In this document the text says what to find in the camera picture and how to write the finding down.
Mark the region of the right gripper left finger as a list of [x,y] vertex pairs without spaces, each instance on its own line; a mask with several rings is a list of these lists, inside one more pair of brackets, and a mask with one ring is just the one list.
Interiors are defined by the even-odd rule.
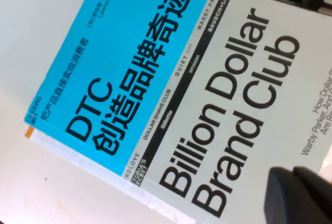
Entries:
[[269,170],[264,213],[266,223],[331,223],[331,208],[321,208],[292,170]]

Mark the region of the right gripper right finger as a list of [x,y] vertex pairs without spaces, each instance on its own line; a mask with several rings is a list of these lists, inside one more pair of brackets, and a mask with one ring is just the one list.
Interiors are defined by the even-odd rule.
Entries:
[[321,208],[331,208],[331,183],[303,166],[294,167],[294,174]]

